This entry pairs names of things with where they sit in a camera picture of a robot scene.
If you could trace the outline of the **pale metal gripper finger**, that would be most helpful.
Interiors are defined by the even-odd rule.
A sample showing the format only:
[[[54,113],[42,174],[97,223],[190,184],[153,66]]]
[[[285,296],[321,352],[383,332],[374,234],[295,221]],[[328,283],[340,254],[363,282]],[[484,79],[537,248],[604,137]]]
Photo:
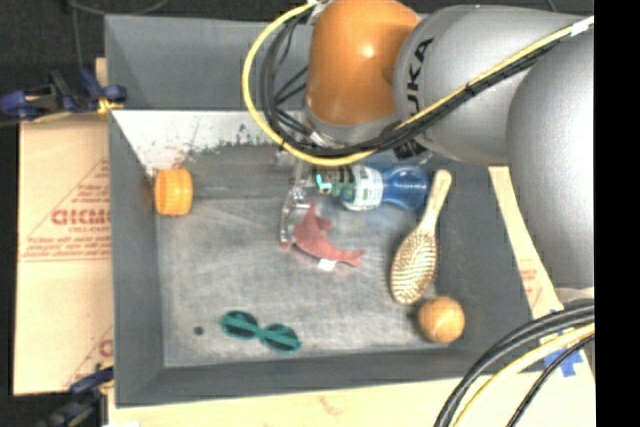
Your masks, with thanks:
[[[288,191],[281,209],[279,242],[285,249],[294,242],[294,228],[300,224],[309,210],[309,201],[302,188]]]

